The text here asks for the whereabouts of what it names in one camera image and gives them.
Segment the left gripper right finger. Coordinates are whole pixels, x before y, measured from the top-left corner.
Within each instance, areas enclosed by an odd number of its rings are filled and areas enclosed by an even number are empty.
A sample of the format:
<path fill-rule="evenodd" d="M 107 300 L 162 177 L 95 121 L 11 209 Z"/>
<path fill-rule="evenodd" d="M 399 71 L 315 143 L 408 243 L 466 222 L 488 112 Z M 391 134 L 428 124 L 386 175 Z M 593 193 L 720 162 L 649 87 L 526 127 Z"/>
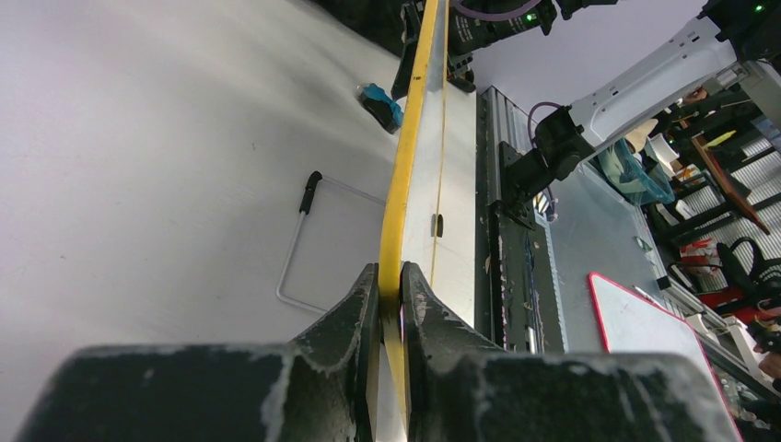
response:
<path fill-rule="evenodd" d="M 400 289 L 412 441 L 737 441 L 693 363 L 665 354 L 512 353 L 434 294 L 420 267 Z"/>

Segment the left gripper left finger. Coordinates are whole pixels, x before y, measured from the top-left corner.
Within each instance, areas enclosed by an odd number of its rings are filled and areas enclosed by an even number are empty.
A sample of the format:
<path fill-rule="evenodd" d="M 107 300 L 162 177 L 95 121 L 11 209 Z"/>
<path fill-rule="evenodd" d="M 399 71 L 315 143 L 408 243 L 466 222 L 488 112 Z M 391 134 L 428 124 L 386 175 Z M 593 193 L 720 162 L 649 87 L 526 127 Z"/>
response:
<path fill-rule="evenodd" d="M 287 343 L 93 346 L 45 384 L 20 441 L 371 441 L 379 293 L 367 265 Z"/>

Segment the yellow framed whiteboard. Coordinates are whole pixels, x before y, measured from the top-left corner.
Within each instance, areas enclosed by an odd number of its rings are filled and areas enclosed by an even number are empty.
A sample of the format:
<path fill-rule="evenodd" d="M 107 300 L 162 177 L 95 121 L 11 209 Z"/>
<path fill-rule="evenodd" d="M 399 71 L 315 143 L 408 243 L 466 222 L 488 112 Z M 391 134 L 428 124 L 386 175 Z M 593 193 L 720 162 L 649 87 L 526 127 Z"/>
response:
<path fill-rule="evenodd" d="M 402 267 L 417 264 L 437 298 L 468 323 L 474 316 L 474 154 L 447 119 L 449 3 L 413 5 L 409 87 L 379 243 L 379 318 L 402 429 L 411 434 Z"/>

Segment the blue black whiteboard eraser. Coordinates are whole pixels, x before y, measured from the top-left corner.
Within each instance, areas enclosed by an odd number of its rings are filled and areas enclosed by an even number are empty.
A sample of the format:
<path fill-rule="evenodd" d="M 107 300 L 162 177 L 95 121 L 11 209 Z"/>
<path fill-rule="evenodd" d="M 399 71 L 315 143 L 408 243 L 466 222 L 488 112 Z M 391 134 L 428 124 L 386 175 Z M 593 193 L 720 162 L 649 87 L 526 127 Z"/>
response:
<path fill-rule="evenodd" d="M 387 133 L 395 134 L 401 128 L 402 107 L 382 87 L 375 83 L 359 86 L 357 100 Z"/>

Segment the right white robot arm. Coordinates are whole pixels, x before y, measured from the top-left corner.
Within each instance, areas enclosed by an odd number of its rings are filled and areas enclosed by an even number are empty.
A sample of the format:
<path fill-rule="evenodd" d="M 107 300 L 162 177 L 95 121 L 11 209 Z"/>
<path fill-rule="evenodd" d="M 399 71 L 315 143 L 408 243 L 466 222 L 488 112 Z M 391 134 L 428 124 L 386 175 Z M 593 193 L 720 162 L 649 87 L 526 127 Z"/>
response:
<path fill-rule="evenodd" d="M 549 34 L 557 17 L 570 19 L 589 1 L 454 1 L 452 56 L 538 28 Z M 501 197 L 516 221 L 526 204 L 585 159 L 618 141 L 674 99 L 694 91 L 737 62 L 780 53 L 777 1 L 708 1 L 658 49 L 607 85 L 569 105 L 557 105 L 535 127 L 531 150 L 500 169 Z"/>

